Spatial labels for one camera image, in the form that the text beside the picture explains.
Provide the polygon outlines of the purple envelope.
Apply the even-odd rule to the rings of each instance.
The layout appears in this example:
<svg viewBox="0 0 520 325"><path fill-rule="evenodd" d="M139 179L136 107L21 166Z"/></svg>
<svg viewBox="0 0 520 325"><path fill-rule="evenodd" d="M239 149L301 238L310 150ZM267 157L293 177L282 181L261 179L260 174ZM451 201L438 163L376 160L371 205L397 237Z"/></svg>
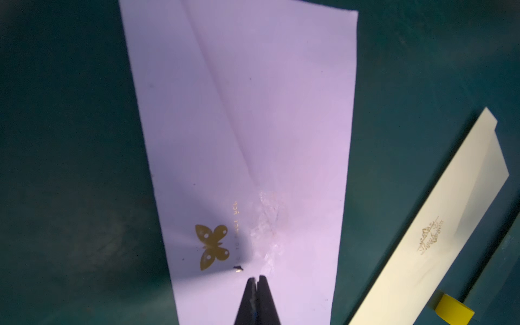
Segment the purple envelope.
<svg viewBox="0 0 520 325"><path fill-rule="evenodd" d="M119 5L180 324L232 324L261 275L283 324L329 324L358 13L306 1Z"/></svg>

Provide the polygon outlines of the dark green envelope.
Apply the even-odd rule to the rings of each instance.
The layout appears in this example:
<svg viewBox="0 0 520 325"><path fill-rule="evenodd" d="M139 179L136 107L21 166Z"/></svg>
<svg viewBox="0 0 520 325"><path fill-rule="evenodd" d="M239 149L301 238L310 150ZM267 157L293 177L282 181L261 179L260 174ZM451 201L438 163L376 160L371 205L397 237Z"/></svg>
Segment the dark green envelope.
<svg viewBox="0 0 520 325"><path fill-rule="evenodd" d="M495 250L464 304L471 324L519 324L519 218Z"/></svg>

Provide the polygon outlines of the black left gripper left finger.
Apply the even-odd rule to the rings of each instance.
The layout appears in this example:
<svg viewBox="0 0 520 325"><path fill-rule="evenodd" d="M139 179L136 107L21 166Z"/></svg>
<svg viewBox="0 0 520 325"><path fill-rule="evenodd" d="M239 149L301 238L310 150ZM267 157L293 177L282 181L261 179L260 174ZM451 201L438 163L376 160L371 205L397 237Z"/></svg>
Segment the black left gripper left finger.
<svg viewBox="0 0 520 325"><path fill-rule="evenodd" d="M254 278L249 278L246 282L235 325L256 325L257 323L257 282Z"/></svg>

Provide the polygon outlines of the yellow glue stick cap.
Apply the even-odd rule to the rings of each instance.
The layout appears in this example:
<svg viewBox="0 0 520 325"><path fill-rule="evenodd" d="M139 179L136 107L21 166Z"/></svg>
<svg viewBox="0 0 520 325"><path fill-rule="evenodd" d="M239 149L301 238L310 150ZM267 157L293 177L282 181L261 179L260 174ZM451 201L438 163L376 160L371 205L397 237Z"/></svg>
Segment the yellow glue stick cap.
<svg viewBox="0 0 520 325"><path fill-rule="evenodd" d="M447 294L441 296L435 312L449 325L468 325L475 315L472 309Z"/></svg>

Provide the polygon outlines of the cream yellow envelope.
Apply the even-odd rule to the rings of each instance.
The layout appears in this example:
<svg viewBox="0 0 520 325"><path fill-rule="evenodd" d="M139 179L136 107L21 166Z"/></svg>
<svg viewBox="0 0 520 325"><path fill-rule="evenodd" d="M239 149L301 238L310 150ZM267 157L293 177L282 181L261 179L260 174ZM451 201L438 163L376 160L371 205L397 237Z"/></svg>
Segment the cream yellow envelope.
<svg viewBox="0 0 520 325"><path fill-rule="evenodd" d="M442 173L351 324L414 324L509 177L485 108Z"/></svg>

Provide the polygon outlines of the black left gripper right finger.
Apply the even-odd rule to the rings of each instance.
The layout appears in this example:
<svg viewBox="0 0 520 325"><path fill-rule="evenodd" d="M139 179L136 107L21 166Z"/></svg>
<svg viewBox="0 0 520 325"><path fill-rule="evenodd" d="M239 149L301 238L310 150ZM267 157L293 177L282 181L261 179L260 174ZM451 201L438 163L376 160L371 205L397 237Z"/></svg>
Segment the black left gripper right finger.
<svg viewBox="0 0 520 325"><path fill-rule="evenodd" d="M281 325L268 279L265 276L259 277L256 289L256 324Z"/></svg>

